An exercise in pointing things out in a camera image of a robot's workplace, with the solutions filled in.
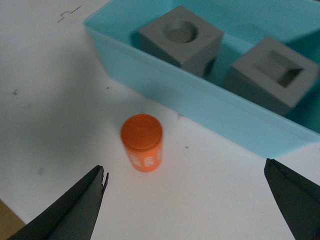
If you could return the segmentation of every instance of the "cube with circular hole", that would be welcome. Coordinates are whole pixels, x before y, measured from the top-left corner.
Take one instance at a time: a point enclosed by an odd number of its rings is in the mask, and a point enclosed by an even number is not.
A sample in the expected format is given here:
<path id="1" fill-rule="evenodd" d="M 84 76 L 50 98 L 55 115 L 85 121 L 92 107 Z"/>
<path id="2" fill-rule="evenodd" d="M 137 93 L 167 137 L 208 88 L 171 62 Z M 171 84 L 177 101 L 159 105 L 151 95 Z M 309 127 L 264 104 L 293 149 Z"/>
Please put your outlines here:
<path id="1" fill-rule="evenodd" d="M 319 76 L 318 64 L 268 36 L 232 64 L 223 87 L 284 116 Z"/>
<path id="2" fill-rule="evenodd" d="M 196 76 L 205 76 L 217 57 L 223 31 L 178 6 L 140 28 L 142 51 Z"/>

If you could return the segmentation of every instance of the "table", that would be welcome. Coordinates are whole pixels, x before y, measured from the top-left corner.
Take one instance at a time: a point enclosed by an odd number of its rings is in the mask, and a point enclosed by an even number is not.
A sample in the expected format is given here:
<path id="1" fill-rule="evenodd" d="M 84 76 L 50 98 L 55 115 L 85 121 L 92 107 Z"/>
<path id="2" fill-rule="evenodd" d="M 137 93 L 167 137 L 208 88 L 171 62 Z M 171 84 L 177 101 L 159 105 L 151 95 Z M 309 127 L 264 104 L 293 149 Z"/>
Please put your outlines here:
<path id="1" fill-rule="evenodd" d="M 107 2 L 0 2 L 0 199 L 28 223 L 102 165 L 93 240 L 293 240 L 265 158 L 108 76 L 83 27 Z M 120 139 L 139 113 L 164 130 L 150 173 L 130 165 Z M 320 184 L 320 143 L 277 160 Z"/>

